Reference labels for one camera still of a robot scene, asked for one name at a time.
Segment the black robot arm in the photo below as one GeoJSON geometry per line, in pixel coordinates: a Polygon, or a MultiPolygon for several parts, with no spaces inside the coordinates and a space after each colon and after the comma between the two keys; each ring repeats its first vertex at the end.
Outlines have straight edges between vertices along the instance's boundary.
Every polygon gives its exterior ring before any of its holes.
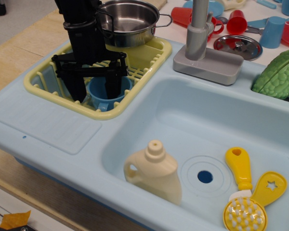
{"type": "Polygon", "coordinates": [[[56,74],[71,97],[82,102],[86,97],[85,77],[105,77],[108,98],[120,95],[122,77],[128,74],[126,54],[110,51],[105,46],[105,36],[99,15],[99,0],[57,0],[59,13],[64,17],[63,27],[68,32],[72,52],[54,55],[56,74]]]}

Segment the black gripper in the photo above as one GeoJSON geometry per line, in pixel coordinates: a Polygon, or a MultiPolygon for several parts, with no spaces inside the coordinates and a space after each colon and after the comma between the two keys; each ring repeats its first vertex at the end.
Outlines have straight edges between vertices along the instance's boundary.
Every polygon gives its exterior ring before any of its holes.
{"type": "Polygon", "coordinates": [[[107,98],[117,98],[121,89],[121,76],[128,74],[125,62],[127,55],[106,48],[101,25],[95,18],[78,24],[64,22],[63,26],[68,32],[72,52],[54,55],[52,61],[72,99],[83,102],[87,95],[83,77],[89,76],[106,76],[107,98]],[[109,66],[101,70],[84,67],[102,61],[110,61],[109,66]]]}

